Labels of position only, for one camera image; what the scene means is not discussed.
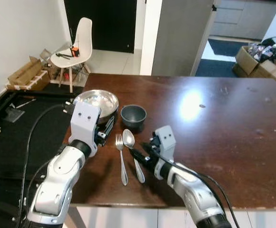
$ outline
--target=fork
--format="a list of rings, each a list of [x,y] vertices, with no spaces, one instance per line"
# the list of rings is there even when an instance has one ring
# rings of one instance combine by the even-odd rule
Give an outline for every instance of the fork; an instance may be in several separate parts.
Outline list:
[[[122,140],[121,134],[115,135],[115,145],[116,145],[117,149],[120,151],[121,180],[122,180],[123,185],[126,186],[128,184],[128,177],[127,177],[127,173],[126,173],[126,169],[125,169],[125,165],[124,165],[124,161],[123,161],[123,155],[122,155],[122,149],[123,149],[124,145],[123,145],[123,140]]]

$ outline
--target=plastic chair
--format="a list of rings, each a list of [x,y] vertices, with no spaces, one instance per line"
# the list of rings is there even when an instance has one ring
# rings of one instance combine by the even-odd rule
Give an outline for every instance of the plastic chair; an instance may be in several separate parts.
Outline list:
[[[87,65],[85,65],[85,62],[91,57],[92,53],[92,39],[91,39],[91,27],[92,27],[92,20],[88,18],[81,18],[79,21],[79,24],[76,29],[76,39],[73,43],[73,46],[79,48],[80,56],[78,57],[67,57],[69,59],[66,59],[64,57],[58,57],[54,53],[50,60],[54,65],[61,68],[60,73],[60,80],[58,86],[61,86],[61,81],[63,78],[64,68],[69,68],[69,86],[70,86],[70,92],[72,93],[72,66],[83,64],[83,67],[85,70],[90,73],[90,69]],[[62,51],[59,51],[58,53],[69,55],[71,56],[70,49],[65,49]]]

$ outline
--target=spoon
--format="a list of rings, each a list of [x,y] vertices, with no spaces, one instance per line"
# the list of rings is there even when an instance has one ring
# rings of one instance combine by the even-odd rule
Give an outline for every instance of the spoon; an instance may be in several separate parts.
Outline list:
[[[133,149],[134,136],[133,136],[133,133],[130,130],[125,129],[123,131],[122,139],[123,139],[123,143],[126,147],[128,147],[130,149]],[[133,160],[134,160],[134,165],[136,167],[137,178],[138,178],[140,183],[144,183],[145,182],[145,177],[144,177],[144,174],[141,170],[141,167],[140,167],[138,161],[135,158]]]

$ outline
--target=chair leg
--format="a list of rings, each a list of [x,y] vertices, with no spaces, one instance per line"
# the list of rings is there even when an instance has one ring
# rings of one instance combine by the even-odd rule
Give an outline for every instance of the chair leg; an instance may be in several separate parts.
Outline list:
[[[85,68],[85,70],[90,74],[91,70],[89,69],[88,65],[86,63],[83,63],[83,67]]]
[[[62,82],[62,78],[63,78],[63,73],[64,73],[64,68],[61,68],[60,81],[59,81],[59,83],[58,83],[58,87],[61,87],[61,82]]]
[[[72,93],[72,68],[69,68],[69,87],[70,87],[70,93]]]

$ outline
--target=table surface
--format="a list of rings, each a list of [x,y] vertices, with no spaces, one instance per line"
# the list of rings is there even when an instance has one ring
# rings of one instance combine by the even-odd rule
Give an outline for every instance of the table surface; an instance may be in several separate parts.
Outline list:
[[[115,134],[125,128],[121,107],[147,111],[136,148],[164,125],[173,129],[176,162],[213,177],[237,209],[276,209],[276,82],[260,78],[156,77],[90,74],[84,90],[103,89],[119,100],[116,124],[105,147],[87,160],[73,189],[73,205],[184,207],[182,200],[145,170],[135,177],[123,151],[129,183],[121,183]],[[68,129],[64,142],[70,136]]]

